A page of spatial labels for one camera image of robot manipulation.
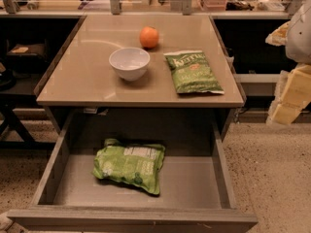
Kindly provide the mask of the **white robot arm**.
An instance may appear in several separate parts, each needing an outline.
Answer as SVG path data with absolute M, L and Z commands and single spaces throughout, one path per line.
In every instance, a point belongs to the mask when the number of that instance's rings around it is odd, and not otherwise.
M 286 57 L 296 62 L 282 71 L 266 123 L 290 125 L 311 103 L 311 0 L 305 0 L 290 21 L 270 33 L 265 42 L 285 47 Z

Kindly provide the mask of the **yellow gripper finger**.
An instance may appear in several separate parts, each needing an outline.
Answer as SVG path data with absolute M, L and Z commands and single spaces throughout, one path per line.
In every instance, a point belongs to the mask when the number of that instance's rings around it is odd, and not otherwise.
M 289 24 L 288 21 L 283 23 L 266 37 L 265 42 L 275 47 L 284 46 L 287 42 Z
M 280 73 L 266 123 L 290 125 L 310 103 L 311 66 L 297 64 L 290 72 Z

